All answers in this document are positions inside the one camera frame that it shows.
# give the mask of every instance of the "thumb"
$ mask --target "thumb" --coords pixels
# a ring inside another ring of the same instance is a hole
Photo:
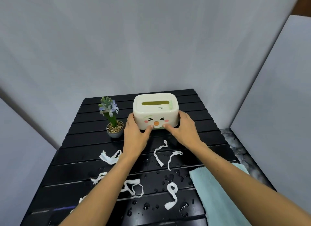
[[[173,135],[176,132],[176,128],[173,128],[170,124],[164,124],[163,128],[165,128],[167,131],[169,131]]]
[[[149,125],[146,130],[144,131],[144,134],[149,137],[151,130],[153,129],[153,125]]]

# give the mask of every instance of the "black table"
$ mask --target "black table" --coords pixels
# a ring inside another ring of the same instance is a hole
[[[220,133],[210,114],[195,90],[175,90],[179,109],[185,111],[195,121],[199,136],[210,149],[230,162],[238,162],[233,151]],[[118,119],[125,120],[132,112],[133,100],[138,94],[116,95],[120,109]],[[53,158],[32,203],[29,206],[22,226],[58,225],[77,206],[80,197],[93,188],[91,178],[112,168],[99,159],[104,150],[112,156],[123,147],[123,137],[111,139],[106,134],[108,120],[99,114],[100,97],[84,99],[70,127],[62,146]],[[182,150],[183,155],[172,158],[170,168],[157,163],[154,149],[168,141],[168,147],[158,151],[158,157],[167,163],[172,151]],[[148,144],[134,164],[127,179],[140,178],[144,186],[142,198],[130,199],[129,192],[122,192],[107,225],[134,226],[143,224],[158,225],[207,225],[205,211],[198,197],[189,171],[202,166],[202,163],[166,130],[153,130]],[[167,184],[173,181],[178,186],[177,204],[170,210],[164,205],[173,198],[167,192]],[[137,194],[141,187],[134,188]]]

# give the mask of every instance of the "light blue towel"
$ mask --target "light blue towel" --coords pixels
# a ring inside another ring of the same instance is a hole
[[[244,165],[232,164],[249,174]],[[206,167],[189,173],[205,208],[209,226],[251,226]]]

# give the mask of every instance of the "forearm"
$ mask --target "forearm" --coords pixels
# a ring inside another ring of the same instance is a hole
[[[189,149],[253,226],[311,225],[307,212],[214,153],[205,143],[197,143]]]
[[[60,226],[106,225],[120,190],[136,160],[137,156],[121,154],[115,166]]]

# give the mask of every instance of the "white tissue box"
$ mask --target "white tissue box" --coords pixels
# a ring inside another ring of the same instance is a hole
[[[134,119],[141,130],[149,125],[154,129],[162,128],[163,124],[177,126],[178,111],[177,98],[171,93],[142,94],[134,99]]]

